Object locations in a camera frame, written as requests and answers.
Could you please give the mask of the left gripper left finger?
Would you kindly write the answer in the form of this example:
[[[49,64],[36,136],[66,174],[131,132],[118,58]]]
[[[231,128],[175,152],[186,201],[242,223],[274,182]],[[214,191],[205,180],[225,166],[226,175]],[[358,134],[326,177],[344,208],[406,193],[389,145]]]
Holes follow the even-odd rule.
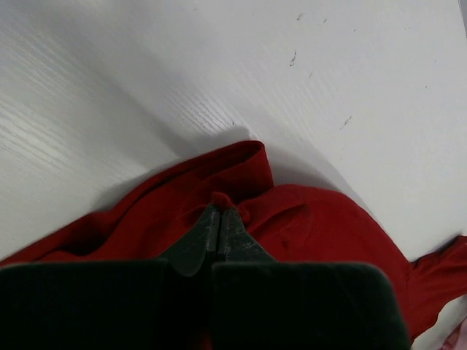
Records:
[[[195,276],[204,263],[210,264],[217,256],[221,210],[208,205],[195,225],[158,259],[165,259],[181,276]]]

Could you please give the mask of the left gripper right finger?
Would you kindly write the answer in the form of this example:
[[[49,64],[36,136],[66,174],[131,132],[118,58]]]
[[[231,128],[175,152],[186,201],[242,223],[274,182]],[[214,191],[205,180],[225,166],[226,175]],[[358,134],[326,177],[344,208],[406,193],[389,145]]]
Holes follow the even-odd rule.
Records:
[[[235,208],[221,217],[217,257],[222,262],[269,263],[275,259],[247,232]]]

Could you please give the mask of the red t shirt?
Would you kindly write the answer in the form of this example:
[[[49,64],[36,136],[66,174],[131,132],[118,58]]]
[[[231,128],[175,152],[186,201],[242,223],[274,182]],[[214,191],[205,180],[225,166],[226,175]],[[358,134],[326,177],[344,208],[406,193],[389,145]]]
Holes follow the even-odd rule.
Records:
[[[248,233],[282,262],[364,262],[391,281],[411,339],[466,294],[466,237],[408,261],[356,202],[333,190],[273,182],[266,148],[241,141],[151,176],[113,208],[85,215],[2,265],[158,256],[209,204],[238,210]]]

